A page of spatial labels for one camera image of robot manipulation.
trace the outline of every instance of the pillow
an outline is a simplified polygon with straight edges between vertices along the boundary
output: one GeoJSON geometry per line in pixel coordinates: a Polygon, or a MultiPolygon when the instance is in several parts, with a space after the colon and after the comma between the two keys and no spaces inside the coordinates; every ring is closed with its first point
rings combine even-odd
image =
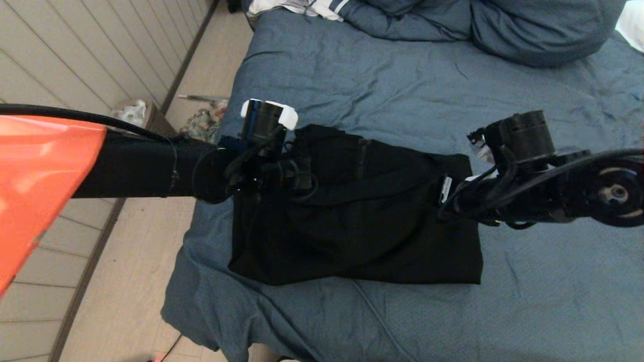
{"type": "Polygon", "coordinates": [[[627,1],[615,29],[633,48],[644,53],[644,1],[627,1]]]}
{"type": "Polygon", "coordinates": [[[557,66],[599,50],[625,0],[473,0],[473,42],[529,66],[557,66]]]}

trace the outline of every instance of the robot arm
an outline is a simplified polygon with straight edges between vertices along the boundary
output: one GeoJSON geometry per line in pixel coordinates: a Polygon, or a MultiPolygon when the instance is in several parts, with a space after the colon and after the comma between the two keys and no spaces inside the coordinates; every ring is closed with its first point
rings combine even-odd
{"type": "Polygon", "coordinates": [[[245,133],[216,146],[91,113],[0,104],[0,296],[72,197],[194,196],[218,203],[242,185],[297,180],[310,188],[290,162],[272,161],[286,129],[297,124],[295,111],[258,100],[245,108],[245,133]]]}
{"type": "Polygon", "coordinates": [[[459,185],[441,216],[450,210],[517,229],[586,216],[618,227],[644,224],[641,149],[557,155],[541,111],[513,115],[468,138],[492,153],[499,177],[459,185]]]}

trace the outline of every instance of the black tube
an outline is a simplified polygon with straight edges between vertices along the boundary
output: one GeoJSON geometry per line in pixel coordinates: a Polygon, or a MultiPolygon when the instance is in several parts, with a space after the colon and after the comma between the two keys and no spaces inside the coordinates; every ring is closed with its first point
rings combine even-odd
{"type": "Polygon", "coordinates": [[[194,169],[214,149],[188,138],[160,142],[108,131],[94,167],[73,197],[195,196],[194,169]]]}

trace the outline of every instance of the plastic bag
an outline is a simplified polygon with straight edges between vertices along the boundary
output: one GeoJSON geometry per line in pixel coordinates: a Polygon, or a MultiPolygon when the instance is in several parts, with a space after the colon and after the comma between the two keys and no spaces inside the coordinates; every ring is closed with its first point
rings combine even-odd
{"type": "Polygon", "coordinates": [[[123,110],[112,110],[110,116],[135,126],[143,127],[146,119],[146,103],[138,99],[136,106],[125,106],[123,110]]]}

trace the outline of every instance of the orange robot part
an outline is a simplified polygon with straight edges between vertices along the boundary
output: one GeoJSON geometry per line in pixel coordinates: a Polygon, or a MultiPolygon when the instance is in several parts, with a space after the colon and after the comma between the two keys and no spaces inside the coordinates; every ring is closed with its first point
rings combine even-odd
{"type": "Polygon", "coordinates": [[[99,155],[106,128],[0,115],[0,297],[99,155]]]}

